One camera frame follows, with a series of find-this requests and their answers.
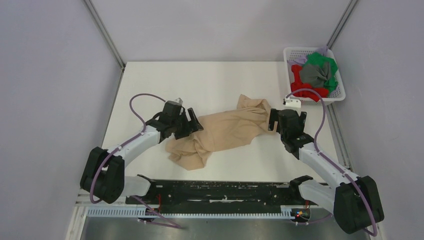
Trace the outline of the beige t shirt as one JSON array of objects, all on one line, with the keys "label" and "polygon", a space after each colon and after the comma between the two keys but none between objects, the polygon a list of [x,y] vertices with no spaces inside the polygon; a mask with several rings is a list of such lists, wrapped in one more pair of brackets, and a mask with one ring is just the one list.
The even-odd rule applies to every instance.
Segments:
[{"label": "beige t shirt", "polygon": [[169,140],[165,146],[168,158],[188,171],[202,169],[212,153],[243,147],[259,135],[270,134],[271,108],[264,98],[242,94],[235,109],[200,116],[203,130]]}]

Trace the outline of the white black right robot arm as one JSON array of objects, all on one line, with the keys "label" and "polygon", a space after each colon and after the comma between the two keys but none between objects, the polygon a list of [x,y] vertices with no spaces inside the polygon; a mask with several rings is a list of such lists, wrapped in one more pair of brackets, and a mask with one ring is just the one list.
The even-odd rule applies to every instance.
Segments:
[{"label": "white black right robot arm", "polygon": [[280,134],[285,150],[312,168],[326,183],[304,175],[290,181],[289,199],[295,204],[311,201],[327,210],[347,234],[372,227],[385,219],[377,184],[330,159],[315,139],[304,132],[307,113],[271,109],[268,129]]}]

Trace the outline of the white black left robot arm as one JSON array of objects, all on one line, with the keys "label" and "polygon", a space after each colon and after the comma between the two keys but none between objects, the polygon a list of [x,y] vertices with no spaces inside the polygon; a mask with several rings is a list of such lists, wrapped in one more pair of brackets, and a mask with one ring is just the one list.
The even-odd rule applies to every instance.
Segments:
[{"label": "white black left robot arm", "polygon": [[109,149],[93,148],[80,179],[80,188],[89,192],[93,202],[114,203],[120,197],[137,196],[145,204],[153,203],[157,190],[152,180],[143,176],[126,176],[126,167],[149,148],[174,136],[179,140],[203,131],[192,108],[176,101],[166,101],[162,111],[149,119],[136,135]]}]

